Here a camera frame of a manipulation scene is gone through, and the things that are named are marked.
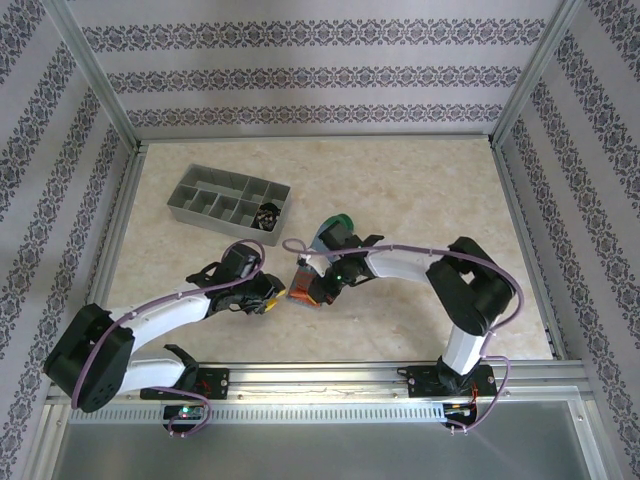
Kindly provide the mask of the blue orange green sock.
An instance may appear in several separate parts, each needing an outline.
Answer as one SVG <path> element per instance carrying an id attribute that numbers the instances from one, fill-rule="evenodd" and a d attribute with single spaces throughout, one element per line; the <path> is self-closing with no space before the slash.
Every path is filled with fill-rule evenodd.
<path id="1" fill-rule="evenodd" d="M 352 219 L 345 213 L 340 213 L 327 218 L 318 228 L 314 237 L 311 240 L 310 249 L 318 252 L 329 251 L 329 248 L 320 239 L 320 235 L 327 230 L 334 223 L 341 224 L 349 234 L 354 231 L 354 223 Z M 296 261 L 297 270 L 289 287 L 289 291 L 286 298 L 299 305 L 304 305 L 312 309 L 319 309 L 321 305 L 313 300 L 309 295 L 309 287 L 314 278 L 318 276 L 318 272 L 314 269 L 315 266 L 321 268 L 321 272 L 324 272 L 330 262 L 336 260 L 336 257 L 310 257 L 312 261 L 311 265 L 307 265 L 303 258 L 299 257 Z"/>

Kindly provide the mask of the grey compartment organizer tray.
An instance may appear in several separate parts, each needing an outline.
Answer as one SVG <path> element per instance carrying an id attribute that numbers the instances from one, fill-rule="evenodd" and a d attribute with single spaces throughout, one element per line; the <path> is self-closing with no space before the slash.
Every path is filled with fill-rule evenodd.
<path id="1" fill-rule="evenodd" d="M 291 187 L 286 184 L 191 164 L 174 188 L 167 206 L 178 222 L 275 246 L 291 200 Z M 266 202 L 273 202 L 281 209 L 272 232 L 251 227 L 259 206 Z"/>

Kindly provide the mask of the black white striped sock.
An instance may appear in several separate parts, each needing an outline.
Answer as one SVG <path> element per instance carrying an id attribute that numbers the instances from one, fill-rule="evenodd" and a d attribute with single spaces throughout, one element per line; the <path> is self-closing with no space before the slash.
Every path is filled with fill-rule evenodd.
<path id="1" fill-rule="evenodd" d="M 266 202 L 259 206 L 251 227 L 257 230 L 272 232 L 281 215 L 281 209 L 273 202 Z"/>

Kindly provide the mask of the circuit board with green light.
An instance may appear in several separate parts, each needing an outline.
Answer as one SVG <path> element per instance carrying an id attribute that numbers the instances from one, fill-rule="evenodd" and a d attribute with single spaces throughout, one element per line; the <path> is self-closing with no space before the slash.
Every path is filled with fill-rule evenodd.
<path id="1" fill-rule="evenodd" d="M 199 421 L 205 417 L 206 410 L 203 406 L 193 405 L 169 405 L 164 408 L 163 419 L 179 421 Z"/>

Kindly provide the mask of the grey metal sheet panel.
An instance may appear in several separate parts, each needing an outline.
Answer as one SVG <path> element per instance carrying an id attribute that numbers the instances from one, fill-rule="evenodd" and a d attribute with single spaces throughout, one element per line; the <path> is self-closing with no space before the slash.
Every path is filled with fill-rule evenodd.
<path id="1" fill-rule="evenodd" d="M 506 403 L 464 435 L 437 423 L 72 423 L 53 480 L 591 480 L 561 402 Z"/>

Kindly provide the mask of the aluminium mounting rail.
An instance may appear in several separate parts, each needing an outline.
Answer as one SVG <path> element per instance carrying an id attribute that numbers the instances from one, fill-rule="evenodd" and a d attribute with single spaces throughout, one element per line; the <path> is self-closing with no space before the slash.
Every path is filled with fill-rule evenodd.
<path id="1" fill-rule="evenodd" d="M 441 400 L 463 403 L 478 399 L 487 402 L 496 396 L 514 398 L 517 392 L 537 395 L 577 391 L 591 400 L 593 390 L 583 365 L 578 361 L 514 361 L 506 367 L 500 360 L 480 365 L 492 367 L 497 393 L 484 397 L 474 389 L 470 397 L 410 398 L 407 380 L 398 368 L 413 365 L 435 365 L 432 362 L 347 362 L 347 363 L 192 363 L 180 360 L 138 359 L 125 370 L 89 374 L 81 388 L 76 409 L 95 412 L 109 402 L 130 397 L 141 399 L 140 391 L 151 388 L 169 393 L 190 395 L 173 389 L 180 378 L 199 368 L 226 368 L 229 385 L 225 400 L 319 397 L 346 400 L 348 398 L 386 398 Z"/>

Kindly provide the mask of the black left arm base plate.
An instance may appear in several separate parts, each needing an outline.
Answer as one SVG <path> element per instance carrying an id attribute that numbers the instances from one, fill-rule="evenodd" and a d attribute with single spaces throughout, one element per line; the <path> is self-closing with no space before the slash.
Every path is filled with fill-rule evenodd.
<path id="1" fill-rule="evenodd" d="M 190 395 L 169 393 L 146 388 L 140 391 L 143 400 L 195 400 L 193 394 L 209 400 L 225 400 L 229 385 L 229 370 L 226 368 L 199 368 L 184 374 L 173 389 L 190 392 Z"/>

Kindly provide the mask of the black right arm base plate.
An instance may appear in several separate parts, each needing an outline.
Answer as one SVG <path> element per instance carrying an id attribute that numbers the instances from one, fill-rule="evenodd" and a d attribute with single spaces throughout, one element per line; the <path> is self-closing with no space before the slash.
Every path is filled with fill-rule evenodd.
<path id="1" fill-rule="evenodd" d="M 402 367 L 397 373 L 407 380 L 410 398 L 470 397 L 474 389 L 484 397 L 497 393 L 495 375 L 489 365 L 476 366 L 464 376 L 444 375 L 443 380 L 436 365 Z"/>

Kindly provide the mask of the aluminium frame cross rail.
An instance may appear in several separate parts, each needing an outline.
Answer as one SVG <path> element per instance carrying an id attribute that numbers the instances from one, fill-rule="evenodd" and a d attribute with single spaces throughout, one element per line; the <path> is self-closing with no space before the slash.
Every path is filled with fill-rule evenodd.
<path id="1" fill-rule="evenodd" d="M 140 148 L 153 144 L 191 144 L 191 143 L 247 143 L 247 142 L 279 142 L 279 141 L 369 141 L 369 140 L 482 140 L 489 141 L 489 134 L 481 133 L 435 133 L 435 134 L 370 134 L 370 135 L 296 135 L 296 136 L 248 136 L 248 137 L 194 137 L 146 139 L 140 141 Z"/>

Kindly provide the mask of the aluminium frame side rail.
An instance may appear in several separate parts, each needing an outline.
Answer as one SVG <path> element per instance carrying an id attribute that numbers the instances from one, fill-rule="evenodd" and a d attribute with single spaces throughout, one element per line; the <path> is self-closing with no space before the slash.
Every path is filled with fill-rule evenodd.
<path id="1" fill-rule="evenodd" d="M 540 270 L 535 245 L 531 241 L 526 216 L 523 214 L 519 202 L 519 196 L 509 174 L 508 165 L 499 147 L 490 145 L 496 170 L 504 191 L 505 199 L 514 224 L 514 230 L 522 252 L 523 261 L 527 270 L 530 288 L 535 298 L 535 303 L 540 313 L 541 322 L 545 331 L 547 343 L 553 359 L 557 361 L 569 360 L 562 337 L 562 332 L 556 319 L 555 311 L 547 292 Z"/>
<path id="2" fill-rule="evenodd" d="M 148 152 L 148 143 L 142 143 L 132 153 L 122 172 L 109 207 L 104 229 L 97 245 L 94 263 L 83 304 L 105 306 L 111 291 L 118 259 L 134 206 L 141 174 Z"/>

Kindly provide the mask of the aluminium frame post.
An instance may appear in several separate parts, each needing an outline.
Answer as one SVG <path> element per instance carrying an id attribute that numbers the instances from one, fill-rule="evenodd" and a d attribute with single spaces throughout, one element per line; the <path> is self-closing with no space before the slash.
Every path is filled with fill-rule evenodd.
<path id="1" fill-rule="evenodd" d="M 137 153 L 141 140 L 136 135 L 114 88 L 67 5 L 67 0 L 41 1 L 128 151 Z"/>
<path id="2" fill-rule="evenodd" d="M 509 135 L 528 98 L 542 77 L 560 41 L 586 0 L 560 0 L 547 23 L 531 59 L 526 64 L 501 115 L 489 135 L 492 150 L 500 147 Z"/>

